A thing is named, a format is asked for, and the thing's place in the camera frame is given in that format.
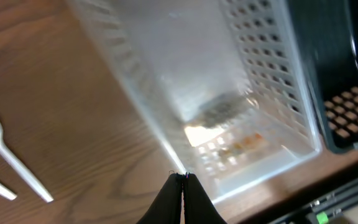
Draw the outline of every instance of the wooden table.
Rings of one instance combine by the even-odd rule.
[[[60,0],[0,0],[0,120],[55,197],[44,203],[0,157],[19,196],[0,197],[0,223],[135,223],[173,168]],[[219,211],[236,222],[357,161],[324,151]]]

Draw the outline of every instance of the plastic fork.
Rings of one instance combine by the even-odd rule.
[[[2,138],[2,126],[0,124],[0,156],[22,177],[22,179],[46,202],[53,201],[52,196],[31,171],[8,149]],[[0,184],[0,195],[13,200],[16,195]]]

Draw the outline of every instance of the white plastic utensil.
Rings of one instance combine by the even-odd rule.
[[[2,126],[0,124],[0,155],[5,159],[9,165],[22,177],[22,179],[46,202],[53,201],[52,196],[47,189],[40,183],[31,171],[7,148],[2,139]],[[0,195],[13,200],[16,196],[7,194],[8,189],[0,184]]]

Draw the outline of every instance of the perforated basket side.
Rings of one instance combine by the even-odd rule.
[[[318,148],[318,131],[285,1],[220,0],[260,109]]]
[[[69,3],[179,172],[193,171],[194,155],[183,124],[168,105],[154,76],[139,59],[113,6],[104,0],[71,0]]]

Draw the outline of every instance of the white plastic basket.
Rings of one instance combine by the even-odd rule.
[[[178,171],[214,203],[320,152],[284,0],[69,2]]]

